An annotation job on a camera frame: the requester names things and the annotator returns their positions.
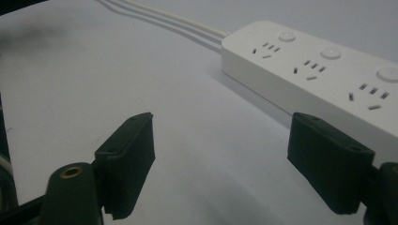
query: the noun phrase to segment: white cable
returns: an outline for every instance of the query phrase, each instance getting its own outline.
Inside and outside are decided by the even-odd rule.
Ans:
[[[163,10],[160,10],[160,9],[157,9],[157,8],[153,8],[153,7],[141,4],[141,3],[137,3],[137,2],[134,2],[132,0],[121,0],[121,1],[126,3],[126,4],[132,5],[134,7],[137,7],[137,8],[143,9],[143,10],[147,10],[147,11],[159,14],[159,15],[161,15],[163,17],[166,17],[166,18],[169,18],[169,19],[172,19],[172,20],[176,20],[178,22],[185,23],[187,25],[193,26],[193,27],[195,27],[197,29],[200,29],[202,31],[208,32],[209,34],[212,34],[212,35],[214,35],[216,37],[219,37],[219,38],[225,38],[225,37],[230,35],[229,32],[224,32],[224,31],[215,29],[213,27],[204,25],[202,23],[195,22],[193,20],[178,16],[178,15],[175,15],[173,13],[166,12],[166,11],[163,11]]]

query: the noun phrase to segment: power strip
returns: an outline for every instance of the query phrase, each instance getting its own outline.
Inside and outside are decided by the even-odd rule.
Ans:
[[[274,22],[222,41],[222,70],[284,111],[320,117],[398,160],[398,65]]]

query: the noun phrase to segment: white surface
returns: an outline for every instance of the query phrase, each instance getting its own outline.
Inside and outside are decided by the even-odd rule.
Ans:
[[[274,21],[398,62],[395,0],[145,3],[229,31]],[[362,213],[334,215],[287,161],[289,115],[222,74],[211,46],[132,15],[53,0],[0,18],[20,203],[57,168],[91,162],[126,118],[152,112],[157,159],[132,216],[106,224],[361,224]]]
[[[297,39],[280,41],[282,32]],[[226,74],[288,113],[318,116],[374,149],[376,165],[398,161],[398,85],[377,78],[382,67],[398,69],[275,22],[253,22],[222,41]]]

